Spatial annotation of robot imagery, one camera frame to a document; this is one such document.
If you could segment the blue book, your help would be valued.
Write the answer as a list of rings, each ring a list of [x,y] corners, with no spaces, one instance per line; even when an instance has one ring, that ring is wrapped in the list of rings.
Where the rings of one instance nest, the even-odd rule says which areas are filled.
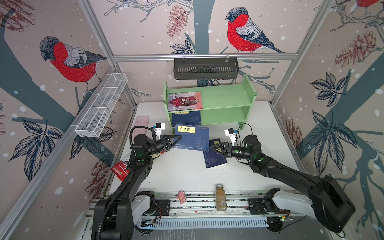
[[[227,164],[227,159],[212,149],[210,149],[208,152],[204,152],[204,159],[207,169]]]
[[[192,111],[188,113],[179,113],[172,114],[172,127],[175,127],[176,124],[185,124],[191,126],[199,126],[202,124],[201,120],[201,112],[200,111]]]
[[[182,139],[174,146],[177,149],[208,152],[210,129],[200,126],[188,126],[176,124],[175,135]]]

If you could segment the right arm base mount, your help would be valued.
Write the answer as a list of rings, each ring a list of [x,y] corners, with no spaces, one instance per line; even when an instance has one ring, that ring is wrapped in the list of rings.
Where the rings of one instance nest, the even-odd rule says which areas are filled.
[[[280,209],[273,201],[275,194],[280,191],[279,188],[270,189],[262,198],[248,199],[248,207],[246,210],[250,211],[252,215],[273,215],[285,214],[290,215],[290,210]]]

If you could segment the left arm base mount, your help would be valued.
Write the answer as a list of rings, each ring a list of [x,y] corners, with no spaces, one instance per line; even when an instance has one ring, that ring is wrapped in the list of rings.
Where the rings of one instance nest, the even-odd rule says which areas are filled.
[[[152,191],[142,191],[135,195],[131,207],[134,219],[142,216],[168,216],[171,201],[169,199],[157,199]]]

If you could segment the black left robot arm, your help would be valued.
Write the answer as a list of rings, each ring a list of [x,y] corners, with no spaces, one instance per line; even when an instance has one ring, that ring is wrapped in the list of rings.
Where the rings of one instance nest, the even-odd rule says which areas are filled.
[[[149,175],[154,154],[170,151],[181,139],[180,135],[161,135],[156,139],[153,128],[143,127],[152,134],[133,136],[132,127],[129,134],[131,148],[128,161],[128,175],[105,200],[99,200],[95,206],[92,236],[93,240],[130,240],[133,237],[134,226],[138,218],[148,210],[156,208],[156,198],[151,191],[137,194],[142,182]]]

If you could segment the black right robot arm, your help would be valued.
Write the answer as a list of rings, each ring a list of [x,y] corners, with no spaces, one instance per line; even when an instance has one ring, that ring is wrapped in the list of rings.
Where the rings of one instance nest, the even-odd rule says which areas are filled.
[[[311,216],[334,233],[340,233],[355,213],[356,208],[339,183],[332,177],[317,177],[287,167],[262,152],[262,144],[255,135],[248,135],[242,147],[223,142],[210,147],[226,157],[245,159],[256,174],[280,181],[305,195],[307,200],[283,200],[276,205]]]

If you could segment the pink Hamlet book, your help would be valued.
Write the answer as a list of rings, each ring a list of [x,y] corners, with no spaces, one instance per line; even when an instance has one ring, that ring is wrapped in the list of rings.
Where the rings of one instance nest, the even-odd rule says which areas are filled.
[[[200,92],[168,94],[167,109],[169,112],[201,110],[202,95]]]

